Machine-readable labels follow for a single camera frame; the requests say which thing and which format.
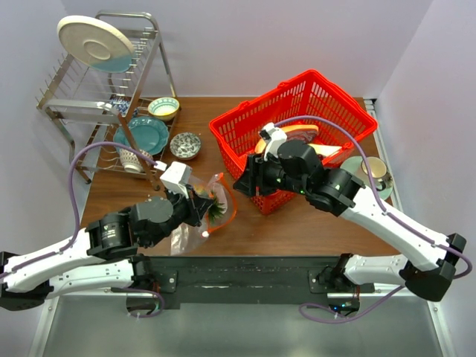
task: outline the metal rack wire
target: metal rack wire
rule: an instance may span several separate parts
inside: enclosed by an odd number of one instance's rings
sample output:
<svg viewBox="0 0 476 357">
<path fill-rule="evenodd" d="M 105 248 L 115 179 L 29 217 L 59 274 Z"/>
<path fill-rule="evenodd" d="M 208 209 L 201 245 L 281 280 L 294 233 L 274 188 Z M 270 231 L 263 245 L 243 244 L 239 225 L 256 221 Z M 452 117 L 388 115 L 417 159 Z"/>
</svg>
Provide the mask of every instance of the metal rack wire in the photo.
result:
<svg viewBox="0 0 476 357">
<path fill-rule="evenodd" d="M 94 125 L 88 144 L 107 140 L 112 141 L 112 136 L 119 126 L 123 127 L 124 134 L 131 147 L 139 149 L 127 126 L 136 108 L 139 115 L 148 115 L 147 98 L 141 98 L 142 88 L 149 73 L 152 61 L 159 49 L 170 84 L 172 97 L 176 97 L 176 90 L 170 73 L 169 63 L 164 50 L 157 21 L 149 13 L 116 13 L 100 11 L 96 18 L 121 17 L 132 22 L 146 19 L 152 27 L 145 28 L 119 28 L 134 45 L 135 54 L 129 70 L 123 73 L 106 73 L 96 71 L 77 61 L 72 55 L 62 55 L 58 60 L 58 67 L 54 66 L 54 76 L 45 81 L 46 90 L 38 99 L 37 108 L 44 112 L 54 123 L 56 128 L 69 145 L 69 158 L 73 159 L 77 151 L 77 142 L 68 130 L 70 123 L 86 123 Z M 115 105 L 122 100 L 130 102 L 129 110 L 121 114 Z M 167 122 L 169 130 L 176 122 L 175 117 Z M 158 154 L 160 159 L 164 151 Z M 145 161 L 140 160 L 144 174 L 158 188 L 157 178 Z M 85 171 L 111 170 L 125 172 L 119 162 L 118 154 L 114 149 L 102 149 L 93 155 L 86 155 L 77 165 L 77 171 L 88 182 L 90 178 Z"/>
</svg>

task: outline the wooden tabletop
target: wooden tabletop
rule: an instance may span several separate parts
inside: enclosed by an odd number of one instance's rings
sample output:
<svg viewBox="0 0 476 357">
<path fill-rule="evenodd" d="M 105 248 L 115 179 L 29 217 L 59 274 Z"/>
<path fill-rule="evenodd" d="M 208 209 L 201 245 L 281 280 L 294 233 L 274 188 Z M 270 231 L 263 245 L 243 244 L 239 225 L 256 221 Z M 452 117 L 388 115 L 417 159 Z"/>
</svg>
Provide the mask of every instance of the wooden tabletop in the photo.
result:
<svg viewBox="0 0 476 357">
<path fill-rule="evenodd" d="M 202 149 L 192 161 L 193 175 L 208 181 L 215 173 L 224 172 L 229 185 L 233 179 L 223 164 L 216 139 L 208 129 L 210 120 L 232 109 L 243 97 L 179 98 L 182 111 L 171 135 L 194 132 L 202 139 Z M 362 141 L 367 155 L 378 156 L 373 136 Z M 173 161 L 171 154 L 164 161 Z M 100 219 L 108 212 L 145 200 L 148 195 L 162 196 L 146 180 L 120 173 L 99 172 L 94 176 L 83 225 Z M 210 235 L 207 242 L 190 255 L 339 255 L 352 252 L 361 255 L 387 255 L 396 251 L 365 229 L 314 209 L 303 197 L 295 197 L 272 214 L 264 216 L 250 199 L 235 192 L 238 212 L 233 222 Z M 146 255 L 168 254 L 170 241 L 165 239 Z"/>
</svg>

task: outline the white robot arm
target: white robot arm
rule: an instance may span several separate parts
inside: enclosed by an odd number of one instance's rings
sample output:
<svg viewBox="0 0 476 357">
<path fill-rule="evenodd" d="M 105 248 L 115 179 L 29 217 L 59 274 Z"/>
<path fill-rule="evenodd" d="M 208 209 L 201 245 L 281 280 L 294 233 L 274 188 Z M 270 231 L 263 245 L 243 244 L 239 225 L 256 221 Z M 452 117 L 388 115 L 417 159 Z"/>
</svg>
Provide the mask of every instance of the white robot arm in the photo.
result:
<svg viewBox="0 0 476 357">
<path fill-rule="evenodd" d="M 443 298 L 460 255 L 453 253 L 463 252 L 466 244 L 463 237 L 435 232 L 386 202 L 377 202 L 360 179 L 342 169 L 324 168 L 311 146 L 299 140 L 286 141 L 286 133 L 273 123 L 267 124 L 260 135 L 269 150 L 264 155 L 248 156 L 235 190 L 249 197 L 267 196 L 276 190 L 299 193 L 315 208 L 366 228 L 402 252 L 389 257 L 343 254 L 335 268 L 323 271 L 316 279 L 337 289 L 352 284 L 396 284 L 426 300 Z"/>
<path fill-rule="evenodd" d="M 109 213 L 80 230 L 72 244 L 70 237 L 22 256 L 1 252 L 0 306 L 29 309 L 45 299 L 100 287 L 148 289 L 154 279 L 138 247 L 156 245 L 181 223 L 200 225 L 213 204 L 188 184 L 190 174 L 189 166 L 173 162 L 161 175 L 166 199 L 152 197 Z"/>
</svg>

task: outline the clear plastic bag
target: clear plastic bag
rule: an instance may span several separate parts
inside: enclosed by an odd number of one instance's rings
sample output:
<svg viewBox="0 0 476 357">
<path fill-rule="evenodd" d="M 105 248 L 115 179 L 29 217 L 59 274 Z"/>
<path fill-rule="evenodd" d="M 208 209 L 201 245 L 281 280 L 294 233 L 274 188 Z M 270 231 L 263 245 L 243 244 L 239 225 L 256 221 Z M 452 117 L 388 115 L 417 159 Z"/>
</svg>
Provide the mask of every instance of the clear plastic bag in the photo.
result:
<svg viewBox="0 0 476 357">
<path fill-rule="evenodd" d="M 237 214 L 235 198 L 223 173 L 213 175 L 207 184 L 192 176 L 189 184 L 198 194 L 212 196 L 216 201 L 203 217 L 201 226 L 191 227 L 182 223 L 172 232 L 170 255 L 185 254 L 198 248 L 214 231 L 227 225 Z"/>
</svg>

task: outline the red basket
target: red basket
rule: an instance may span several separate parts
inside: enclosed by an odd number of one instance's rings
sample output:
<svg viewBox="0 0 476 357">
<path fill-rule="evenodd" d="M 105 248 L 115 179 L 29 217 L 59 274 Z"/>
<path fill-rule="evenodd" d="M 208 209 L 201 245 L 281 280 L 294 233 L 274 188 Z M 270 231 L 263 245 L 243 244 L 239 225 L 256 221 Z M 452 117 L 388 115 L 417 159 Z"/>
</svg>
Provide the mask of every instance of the red basket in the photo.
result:
<svg viewBox="0 0 476 357">
<path fill-rule="evenodd" d="M 238 179 L 245 169 L 246 156 L 260 140 L 258 132 L 269 122 L 296 115 L 317 115 L 347 130 L 357 141 L 377 129 L 377 122 L 345 91 L 315 70 L 308 70 L 280 83 L 272 91 L 213 119 L 210 130 L 218 141 L 223 161 L 231 175 Z M 338 167 L 352 152 L 353 145 L 337 129 L 313 120 L 297 120 L 294 124 L 315 124 L 319 135 L 315 144 L 338 145 L 343 148 L 323 160 L 327 167 Z M 295 196 L 278 191 L 270 196 L 257 196 L 254 203 L 264 214 L 271 213 Z"/>
</svg>

